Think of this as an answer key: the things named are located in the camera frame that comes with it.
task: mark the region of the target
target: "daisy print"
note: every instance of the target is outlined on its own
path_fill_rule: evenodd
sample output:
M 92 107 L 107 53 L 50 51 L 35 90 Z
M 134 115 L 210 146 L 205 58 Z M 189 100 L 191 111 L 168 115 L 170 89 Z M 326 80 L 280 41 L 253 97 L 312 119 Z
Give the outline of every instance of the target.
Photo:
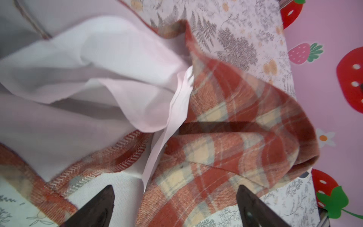
M 317 129 L 316 133 L 317 133 L 319 148 L 322 148 L 326 144 L 331 146 L 331 147 L 335 147 L 335 143 L 332 140 L 333 137 L 335 136 L 335 132 L 331 131 L 329 133 L 325 133 L 323 130 Z

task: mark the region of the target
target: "red strawberry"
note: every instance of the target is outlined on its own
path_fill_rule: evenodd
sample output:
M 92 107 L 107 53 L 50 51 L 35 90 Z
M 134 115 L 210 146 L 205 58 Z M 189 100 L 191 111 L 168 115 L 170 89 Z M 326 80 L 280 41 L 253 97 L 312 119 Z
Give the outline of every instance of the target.
M 338 183 L 331 176 L 320 170 L 312 169 L 311 174 L 313 177 L 315 192 L 319 192 L 330 196 L 331 191 L 335 187 L 339 186 Z M 324 208 L 325 205 L 322 202 L 320 202 L 318 198 L 317 202 L 319 207 Z
M 363 113 L 363 46 L 342 58 L 337 66 L 337 76 L 349 105 Z
M 295 0 L 281 9 L 282 22 L 284 29 L 287 28 L 299 16 L 305 0 Z
M 308 43 L 302 43 L 289 51 L 290 61 L 297 65 L 301 65 L 306 60 L 313 62 L 324 52 L 321 50 L 322 47 L 322 45 L 318 45 L 317 43 L 313 43 L 311 46 Z

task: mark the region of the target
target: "botanical print fabric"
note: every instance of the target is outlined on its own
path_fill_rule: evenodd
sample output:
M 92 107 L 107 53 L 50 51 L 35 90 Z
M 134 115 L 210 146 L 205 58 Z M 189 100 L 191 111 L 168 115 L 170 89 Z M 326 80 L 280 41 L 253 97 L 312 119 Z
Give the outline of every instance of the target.
M 151 27 L 188 20 L 201 49 L 295 98 L 275 0 L 122 0 Z
M 26 200 L 2 177 L 0 177 L 0 227 L 35 226 L 56 227 L 36 206 Z
M 292 227 L 316 227 L 320 221 L 311 174 L 261 197 L 262 201 Z M 242 227 L 238 206 L 216 212 L 196 227 Z

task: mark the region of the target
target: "fabric fold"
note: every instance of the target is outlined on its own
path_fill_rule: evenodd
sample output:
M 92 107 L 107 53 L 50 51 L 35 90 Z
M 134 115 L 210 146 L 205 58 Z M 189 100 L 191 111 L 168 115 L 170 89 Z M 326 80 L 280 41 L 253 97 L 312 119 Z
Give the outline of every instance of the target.
M 205 56 L 189 24 L 179 25 L 186 28 L 195 75 L 188 117 L 166 144 L 136 226 L 194 226 L 236 204 L 239 185 L 262 196 L 319 157 L 314 128 L 294 99 Z

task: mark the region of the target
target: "pink background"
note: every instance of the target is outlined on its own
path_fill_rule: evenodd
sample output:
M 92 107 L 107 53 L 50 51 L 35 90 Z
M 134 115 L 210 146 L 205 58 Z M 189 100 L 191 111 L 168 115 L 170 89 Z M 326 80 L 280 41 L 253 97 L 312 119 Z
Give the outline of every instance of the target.
M 323 45 L 312 63 L 291 63 L 296 95 L 315 128 L 336 133 L 336 146 L 322 147 L 314 168 L 342 185 L 349 198 L 345 210 L 363 215 L 363 114 L 345 100 L 336 74 L 339 61 L 363 46 L 363 0 L 307 0 L 284 31 L 288 50 L 301 43 Z M 363 226 L 362 219 L 345 212 L 330 222 L 332 227 Z

